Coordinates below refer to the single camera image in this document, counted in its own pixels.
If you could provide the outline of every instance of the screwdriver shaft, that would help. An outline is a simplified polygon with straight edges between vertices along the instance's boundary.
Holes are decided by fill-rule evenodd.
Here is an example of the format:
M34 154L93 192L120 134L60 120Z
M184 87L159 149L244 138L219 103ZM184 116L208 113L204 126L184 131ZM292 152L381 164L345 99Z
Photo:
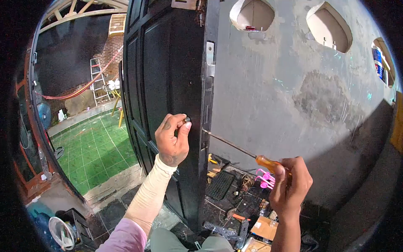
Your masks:
M212 136L212 137L214 137L214 138L216 138L216 139L218 139L218 140L220 140L220 141L222 141L222 142L224 142L224 143L226 143L226 144L229 144L229 145L231 145L232 147L234 147L235 149L238 149L238 150L242 151L243 153L245 153L245 154L251 156L252 158L256 159L257 156L256 156L255 154L253 154L253 153L251 153L251 152L249 152L249 151L247 151L247 150L245 150L245 149L239 147L238 145L236 145L236 144L234 144L234 143L232 143L232 142L230 142L230 141L228 141L228 140L225 140L225 139L222 138L222 137L219 137L219 136L217 136L217 135L214 135L214 134L212 134L210 131L207 131L207 130L205 130L205 129L203 129L203 131L206 132L207 134L209 134L210 136Z

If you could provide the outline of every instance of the gray pants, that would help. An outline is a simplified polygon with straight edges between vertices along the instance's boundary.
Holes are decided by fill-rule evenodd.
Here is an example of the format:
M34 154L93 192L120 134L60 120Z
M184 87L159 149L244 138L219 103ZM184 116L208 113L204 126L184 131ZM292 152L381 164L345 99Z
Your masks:
M157 228L150 237L151 252L188 252L179 239L169 230ZM233 252L231 244L223 237L210 236L197 252Z

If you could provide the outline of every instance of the arm sleeve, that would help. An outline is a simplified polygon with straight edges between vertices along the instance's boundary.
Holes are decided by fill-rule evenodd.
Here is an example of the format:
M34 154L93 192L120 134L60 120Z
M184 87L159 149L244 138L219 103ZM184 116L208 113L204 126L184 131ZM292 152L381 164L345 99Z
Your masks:
M177 167L164 164L157 154L154 166L131 201L123 219L96 252L142 252L157 217L168 182Z
M143 252L147 236L133 220L123 218L96 252Z

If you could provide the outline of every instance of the screwdriver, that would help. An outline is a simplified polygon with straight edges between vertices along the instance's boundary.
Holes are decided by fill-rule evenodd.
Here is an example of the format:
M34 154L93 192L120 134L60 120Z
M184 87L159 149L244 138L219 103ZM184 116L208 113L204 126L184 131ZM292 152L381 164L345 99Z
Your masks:
M218 139L218 140L220 140L220 141L222 141L222 142L224 142L224 143L226 143L228 145L231 145L235 149L238 149L238 150L242 151L243 153L251 156L252 158L255 159L255 161L256 161L256 163L258 165L266 167L271 173L275 173L274 172L274 167L276 165L280 165L280 163L277 162L277 161L270 160L270 159L268 159L267 157L265 157L263 155L255 155L255 154L253 154L253 153L251 153L251 152L239 147L238 145L235 145L234 143L232 143L232 142L230 142L228 140L225 140L222 137L219 137L217 135L212 134L210 131L207 131L205 129L203 129L203 131L206 132L207 134L209 134L210 136L212 136L212 137L214 137L214 138L216 138L216 139Z

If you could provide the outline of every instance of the black door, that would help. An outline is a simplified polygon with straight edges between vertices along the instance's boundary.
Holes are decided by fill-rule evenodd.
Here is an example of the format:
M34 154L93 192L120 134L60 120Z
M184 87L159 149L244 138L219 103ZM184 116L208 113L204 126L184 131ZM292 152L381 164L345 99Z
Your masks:
M165 115L191 118L189 155L171 178L165 204L194 231L203 214L209 138L201 129L210 129L219 0L197 3L198 11L172 8L171 0L131 0L120 65L126 125L147 173Z

